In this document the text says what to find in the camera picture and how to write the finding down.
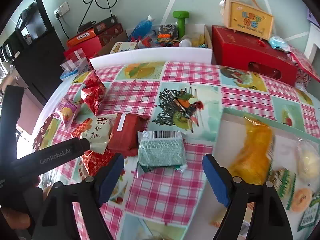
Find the wooden handbag-shaped box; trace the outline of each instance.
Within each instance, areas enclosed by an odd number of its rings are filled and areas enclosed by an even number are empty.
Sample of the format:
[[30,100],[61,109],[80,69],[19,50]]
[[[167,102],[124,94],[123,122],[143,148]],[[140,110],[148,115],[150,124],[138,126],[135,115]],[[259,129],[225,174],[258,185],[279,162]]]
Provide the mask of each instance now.
[[269,40],[274,16],[263,11],[256,0],[252,1],[257,8],[242,3],[240,0],[226,0],[223,23],[228,29]]

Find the blue plastic package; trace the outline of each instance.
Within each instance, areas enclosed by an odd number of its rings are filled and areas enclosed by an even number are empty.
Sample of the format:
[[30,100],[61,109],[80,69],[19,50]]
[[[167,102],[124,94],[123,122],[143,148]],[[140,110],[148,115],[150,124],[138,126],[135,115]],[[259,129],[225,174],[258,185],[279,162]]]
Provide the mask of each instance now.
[[290,46],[279,36],[272,36],[270,38],[269,44],[273,49],[282,50],[284,52],[290,52]]

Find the purple object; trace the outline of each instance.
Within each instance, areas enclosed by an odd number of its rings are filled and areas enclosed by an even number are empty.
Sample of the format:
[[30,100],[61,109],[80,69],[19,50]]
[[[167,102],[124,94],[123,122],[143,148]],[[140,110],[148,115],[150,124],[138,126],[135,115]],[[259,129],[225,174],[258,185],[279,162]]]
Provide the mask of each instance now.
[[315,25],[317,25],[318,27],[320,27],[319,23],[317,22],[317,20],[315,19],[315,17],[313,16],[313,14],[310,12],[310,10],[308,9],[308,13],[307,13],[307,19],[314,23]]

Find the orange box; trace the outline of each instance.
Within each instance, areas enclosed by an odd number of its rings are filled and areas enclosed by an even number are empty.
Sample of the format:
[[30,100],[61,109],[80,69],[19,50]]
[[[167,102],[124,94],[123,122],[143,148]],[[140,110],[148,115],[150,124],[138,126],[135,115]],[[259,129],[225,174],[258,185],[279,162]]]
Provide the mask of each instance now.
[[91,39],[95,37],[96,34],[94,33],[93,28],[78,34],[77,36],[74,36],[73,38],[67,40],[67,46],[68,48],[72,48],[73,46],[79,44],[80,42],[86,41],[88,39]]

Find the blue gripper pad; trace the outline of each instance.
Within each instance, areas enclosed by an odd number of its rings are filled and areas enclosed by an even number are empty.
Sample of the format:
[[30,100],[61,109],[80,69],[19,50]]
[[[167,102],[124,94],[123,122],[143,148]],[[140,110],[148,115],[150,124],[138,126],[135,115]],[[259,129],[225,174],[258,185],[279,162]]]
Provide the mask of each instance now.
[[228,188],[206,155],[202,159],[202,167],[218,202],[228,207],[231,202]]
[[103,203],[109,201],[109,198],[112,194],[113,189],[115,188],[120,174],[124,167],[124,158],[122,155],[118,157],[116,162],[113,164],[111,171],[106,176],[104,181],[100,186],[100,197],[98,199],[98,203],[101,206]]

